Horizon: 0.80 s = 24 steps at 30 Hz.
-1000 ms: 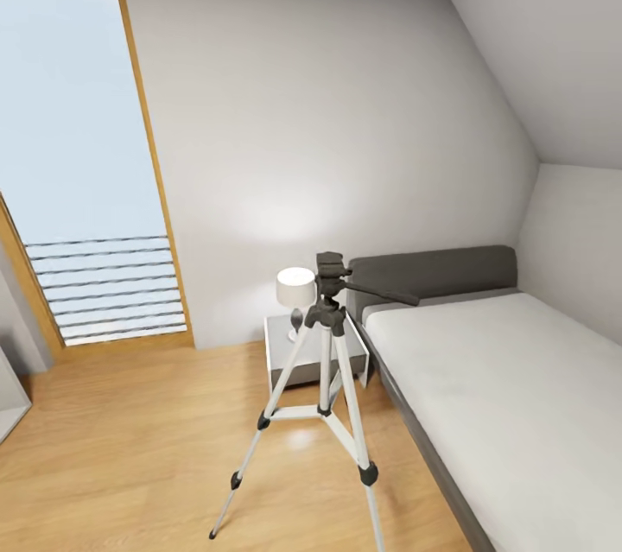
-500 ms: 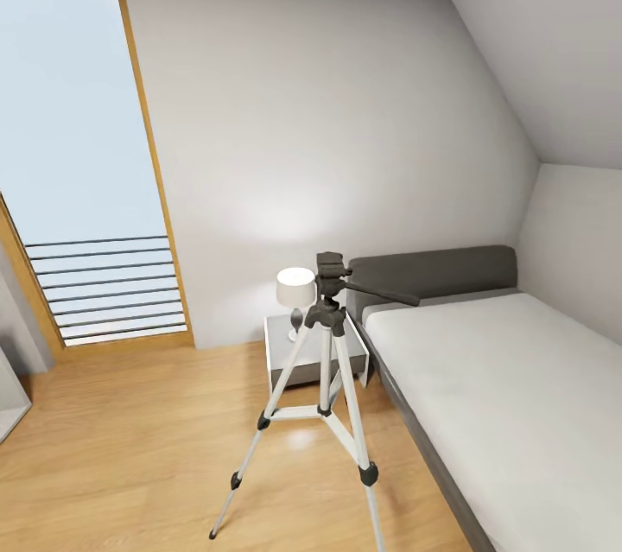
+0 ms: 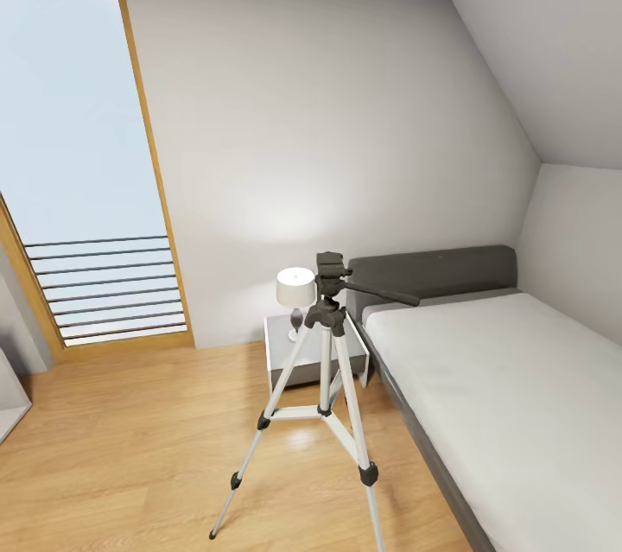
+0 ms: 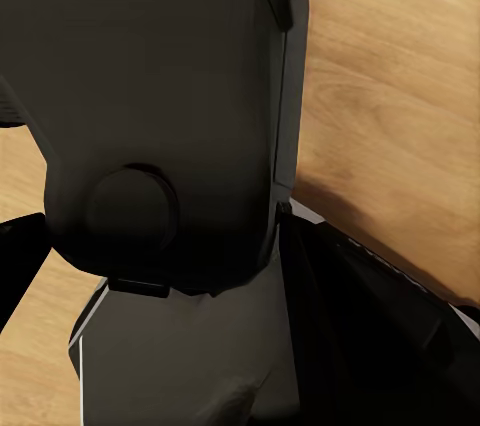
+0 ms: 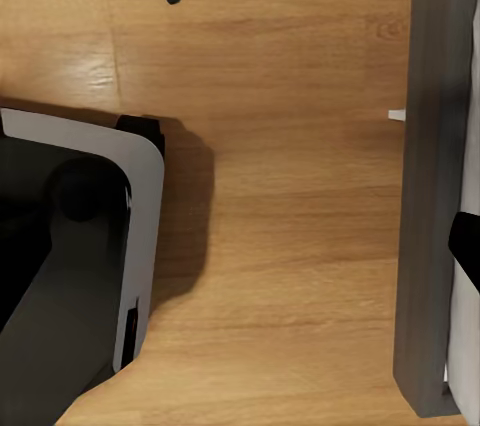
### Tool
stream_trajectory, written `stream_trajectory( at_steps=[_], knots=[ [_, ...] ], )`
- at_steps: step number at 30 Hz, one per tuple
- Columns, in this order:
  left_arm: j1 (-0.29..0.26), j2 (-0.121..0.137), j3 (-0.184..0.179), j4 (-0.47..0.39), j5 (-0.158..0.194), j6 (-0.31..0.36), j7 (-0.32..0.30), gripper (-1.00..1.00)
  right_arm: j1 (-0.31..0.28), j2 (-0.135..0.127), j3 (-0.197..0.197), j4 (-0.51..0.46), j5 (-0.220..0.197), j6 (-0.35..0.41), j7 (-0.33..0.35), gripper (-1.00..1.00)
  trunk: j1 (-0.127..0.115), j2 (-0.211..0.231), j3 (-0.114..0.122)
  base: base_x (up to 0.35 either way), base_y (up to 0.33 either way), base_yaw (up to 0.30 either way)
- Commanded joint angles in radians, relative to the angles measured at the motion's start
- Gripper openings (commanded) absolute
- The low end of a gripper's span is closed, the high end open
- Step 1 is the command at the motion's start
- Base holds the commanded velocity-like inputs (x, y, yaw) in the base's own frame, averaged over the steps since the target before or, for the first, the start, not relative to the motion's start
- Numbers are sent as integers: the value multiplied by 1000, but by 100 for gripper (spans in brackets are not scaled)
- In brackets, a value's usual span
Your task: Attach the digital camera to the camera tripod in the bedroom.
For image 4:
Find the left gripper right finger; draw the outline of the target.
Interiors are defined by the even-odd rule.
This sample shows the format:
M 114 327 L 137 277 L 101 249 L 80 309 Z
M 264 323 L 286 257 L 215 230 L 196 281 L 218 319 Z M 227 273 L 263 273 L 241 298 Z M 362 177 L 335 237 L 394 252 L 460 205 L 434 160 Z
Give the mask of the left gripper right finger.
M 303 426 L 480 426 L 480 413 L 313 222 L 279 251 Z

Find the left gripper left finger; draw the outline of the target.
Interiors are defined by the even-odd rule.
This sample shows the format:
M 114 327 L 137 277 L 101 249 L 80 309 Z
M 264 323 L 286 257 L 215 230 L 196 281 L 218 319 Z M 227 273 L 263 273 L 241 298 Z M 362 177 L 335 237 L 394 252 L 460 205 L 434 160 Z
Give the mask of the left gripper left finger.
M 54 249 L 44 226 L 46 212 L 0 222 L 0 332 Z

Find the digital camera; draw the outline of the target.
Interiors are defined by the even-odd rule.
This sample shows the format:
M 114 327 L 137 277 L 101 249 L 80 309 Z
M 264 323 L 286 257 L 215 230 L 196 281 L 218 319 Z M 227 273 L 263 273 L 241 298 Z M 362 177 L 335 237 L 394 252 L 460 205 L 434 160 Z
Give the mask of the digital camera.
M 44 233 L 113 291 L 247 286 L 292 214 L 309 0 L 0 0 L 0 128 Z

